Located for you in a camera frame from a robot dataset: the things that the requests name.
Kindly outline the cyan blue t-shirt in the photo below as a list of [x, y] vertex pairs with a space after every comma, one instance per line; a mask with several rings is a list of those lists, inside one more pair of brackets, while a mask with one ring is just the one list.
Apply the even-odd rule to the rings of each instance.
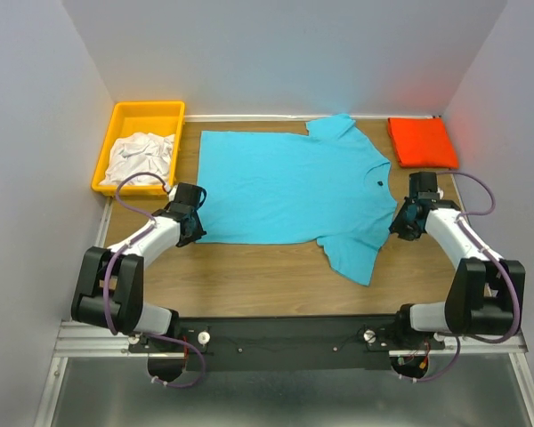
[[348, 115], [312, 120], [306, 129], [201, 134], [202, 240], [314, 241], [335, 272], [366, 286], [397, 207], [391, 163]]

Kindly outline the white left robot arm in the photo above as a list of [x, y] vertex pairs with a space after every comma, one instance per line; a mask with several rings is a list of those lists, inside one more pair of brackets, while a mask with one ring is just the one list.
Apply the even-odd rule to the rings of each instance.
[[85, 251], [71, 304], [77, 322], [112, 334], [148, 334], [158, 350], [179, 341], [179, 314], [144, 301], [144, 271], [164, 252], [184, 247], [206, 235], [198, 216], [206, 191], [179, 183], [168, 191], [168, 203], [148, 215], [147, 223], [129, 238], [107, 248]]

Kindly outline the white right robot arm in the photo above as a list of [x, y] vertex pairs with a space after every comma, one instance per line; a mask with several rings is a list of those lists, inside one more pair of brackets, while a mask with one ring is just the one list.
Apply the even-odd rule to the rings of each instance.
[[499, 343], [520, 331], [524, 266], [486, 245], [454, 202], [406, 197], [390, 232], [407, 241], [431, 236], [455, 268], [445, 301], [400, 307], [391, 329], [398, 346], [412, 348], [426, 333]]

